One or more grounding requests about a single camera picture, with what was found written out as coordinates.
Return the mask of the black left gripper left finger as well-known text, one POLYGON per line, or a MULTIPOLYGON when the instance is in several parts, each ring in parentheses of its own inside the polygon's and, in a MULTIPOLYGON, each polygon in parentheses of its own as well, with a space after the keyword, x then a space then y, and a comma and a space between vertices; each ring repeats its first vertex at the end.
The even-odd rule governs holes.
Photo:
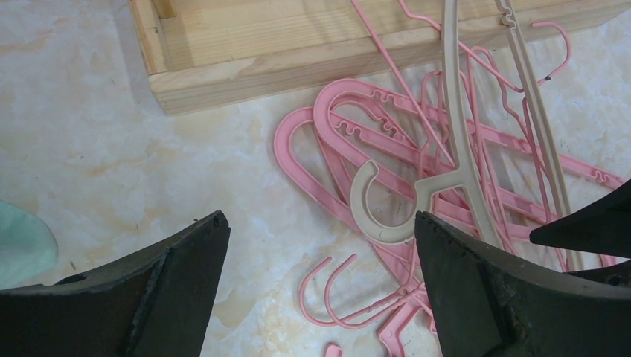
POLYGON ((231 229, 221 211, 50 286, 1 292, 3 356, 198 356, 231 229))

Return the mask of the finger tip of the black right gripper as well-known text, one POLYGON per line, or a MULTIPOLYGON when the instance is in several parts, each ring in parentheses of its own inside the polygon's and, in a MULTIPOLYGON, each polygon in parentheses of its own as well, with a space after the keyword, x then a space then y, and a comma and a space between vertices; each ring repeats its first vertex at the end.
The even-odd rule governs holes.
POLYGON ((532 230, 530 242, 630 258, 630 182, 568 216, 532 230))

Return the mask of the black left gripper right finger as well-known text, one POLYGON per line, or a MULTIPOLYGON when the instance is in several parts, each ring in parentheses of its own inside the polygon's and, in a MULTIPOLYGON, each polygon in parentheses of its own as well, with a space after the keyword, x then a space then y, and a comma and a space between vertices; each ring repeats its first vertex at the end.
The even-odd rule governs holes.
POLYGON ((630 264, 561 273, 417 212, 444 356, 628 356, 630 264))

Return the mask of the beige plastic hanger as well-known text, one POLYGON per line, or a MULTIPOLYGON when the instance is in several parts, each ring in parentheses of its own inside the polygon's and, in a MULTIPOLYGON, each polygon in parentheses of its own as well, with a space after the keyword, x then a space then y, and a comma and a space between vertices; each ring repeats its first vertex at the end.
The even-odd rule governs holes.
MULTIPOLYGON (((556 214, 563 218, 571 213, 562 165, 554 144, 548 116, 539 91, 539 82, 534 74, 524 36, 510 1, 498 1, 498 10, 507 25, 507 39, 519 73, 519 78, 527 101, 525 115, 531 119, 538 143, 533 147, 535 158, 541 158, 545 165, 544 173, 548 183, 544 193, 550 193, 554 200, 556 214)), ((442 24, 440 27, 443 46, 443 78, 446 111, 449 118, 449 142, 452 151, 445 156, 454 164, 451 172, 422 178, 415 182, 417 210, 431 210, 433 198, 439 192, 461 187, 465 191, 470 211, 481 237, 499 243, 500 237, 495 221, 484 199, 485 179, 478 174, 475 156, 470 149, 467 121, 461 96, 458 40, 458 2, 443 3, 442 24)), ((367 237, 384 244, 399 244, 411 240, 414 233, 414 217, 398 226, 387 226, 372 215, 368 207, 368 191, 377 178, 379 167, 373 160, 366 161, 356 172, 350 188, 350 211, 359 230, 367 237)))

